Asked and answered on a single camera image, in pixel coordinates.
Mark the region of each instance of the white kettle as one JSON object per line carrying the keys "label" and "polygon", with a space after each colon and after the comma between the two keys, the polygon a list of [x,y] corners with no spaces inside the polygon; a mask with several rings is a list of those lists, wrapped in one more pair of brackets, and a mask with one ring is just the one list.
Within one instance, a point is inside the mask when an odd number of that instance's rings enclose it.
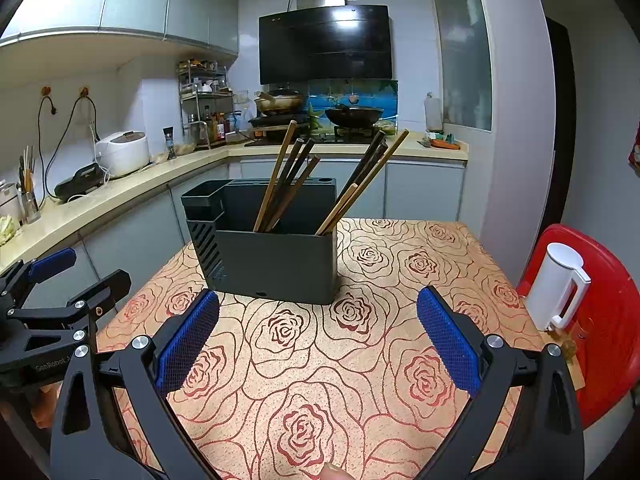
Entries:
{"label": "white kettle", "polygon": [[[567,326],[591,283],[583,265],[580,254],[567,245],[552,243],[546,247],[545,259],[529,295],[524,299],[538,330],[548,330],[550,325],[558,328]],[[574,283],[577,290],[564,316],[561,316]]]}

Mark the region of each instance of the dark gray utensil holder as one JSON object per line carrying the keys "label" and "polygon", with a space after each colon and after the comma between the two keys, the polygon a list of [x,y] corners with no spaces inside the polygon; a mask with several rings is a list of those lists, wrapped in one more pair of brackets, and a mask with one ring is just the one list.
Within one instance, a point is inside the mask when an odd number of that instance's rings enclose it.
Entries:
{"label": "dark gray utensil holder", "polygon": [[335,229],[314,233],[335,202],[334,178],[308,178],[271,233],[254,233],[268,179],[209,180],[182,196],[207,286],[254,298],[331,304]]}

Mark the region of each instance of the red plastic chair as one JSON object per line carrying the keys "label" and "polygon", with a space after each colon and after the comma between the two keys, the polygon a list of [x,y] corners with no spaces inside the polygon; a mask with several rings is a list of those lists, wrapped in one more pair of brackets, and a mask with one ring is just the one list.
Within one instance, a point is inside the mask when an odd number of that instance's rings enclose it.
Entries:
{"label": "red plastic chair", "polygon": [[574,319],[590,317],[594,328],[585,340],[578,362],[586,386],[576,392],[585,428],[607,413],[640,378],[640,294],[620,261],[595,240],[562,224],[542,233],[520,284],[526,296],[536,279],[546,246],[560,242],[574,248],[584,260],[591,285]]}

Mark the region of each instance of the blue gripper pad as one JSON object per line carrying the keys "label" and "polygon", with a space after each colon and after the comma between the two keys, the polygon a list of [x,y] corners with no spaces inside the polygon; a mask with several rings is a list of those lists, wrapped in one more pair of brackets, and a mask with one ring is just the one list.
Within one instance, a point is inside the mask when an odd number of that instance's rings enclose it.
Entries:
{"label": "blue gripper pad", "polygon": [[76,264],[76,252],[68,247],[31,264],[29,281],[42,283]]}
{"label": "blue gripper pad", "polygon": [[480,389],[478,355],[440,300],[428,289],[418,294],[416,312],[454,384],[474,397]]}
{"label": "blue gripper pad", "polygon": [[164,397],[179,390],[200,350],[218,323],[220,302],[215,292],[205,294],[186,316],[174,337],[158,357],[156,389]]}

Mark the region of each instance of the floral tablecloth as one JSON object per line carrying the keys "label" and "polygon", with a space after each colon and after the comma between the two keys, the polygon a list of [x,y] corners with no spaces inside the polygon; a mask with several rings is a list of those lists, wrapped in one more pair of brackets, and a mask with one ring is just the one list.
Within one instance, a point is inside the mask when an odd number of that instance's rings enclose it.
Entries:
{"label": "floral tablecloth", "polygon": [[[220,321],[168,401],[223,478],[316,478],[324,462],[356,479],[413,478],[468,399],[416,317],[426,285],[484,333],[543,346],[513,287],[463,224],[342,220],[338,273],[331,306],[219,294]],[[188,244],[99,334],[98,348],[154,334],[203,286]],[[494,459],[517,395],[512,388],[477,466]],[[159,468],[123,392],[119,402],[140,456]]]}

